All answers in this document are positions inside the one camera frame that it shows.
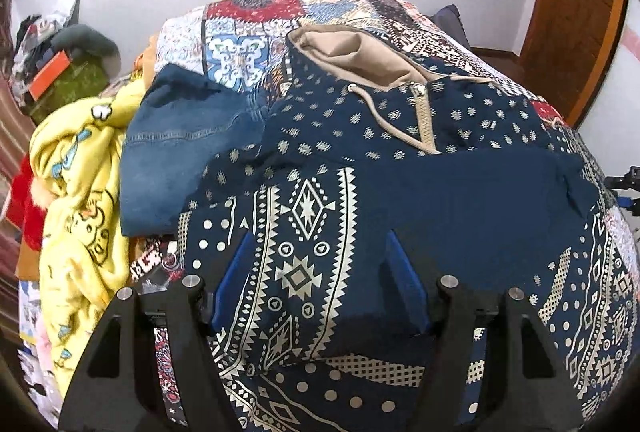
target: pile of clothes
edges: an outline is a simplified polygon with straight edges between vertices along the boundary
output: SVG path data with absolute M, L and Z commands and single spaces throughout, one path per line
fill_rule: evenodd
M 519 287 L 584 417 L 610 396 L 640 346 L 638 254 L 543 98 L 403 0 L 225 0 L 145 54 L 146 83 L 69 104 L 31 140 L 62 396 L 120 287 L 164 290 L 232 246 L 210 345 L 247 430 L 405 427 L 434 351 L 411 254 L 473 289 Z M 474 339 L 460 423 L 478 408 Z M 163 329 L 156 357 L 187 424 Z
M 36 124 L 108 84 L 101 58 L 116 55 L 118 47 L 77 24 L 78 1 L 58 0 L 52 14 L 29 16 L 18 29 L 10 88 L 18 108 Z

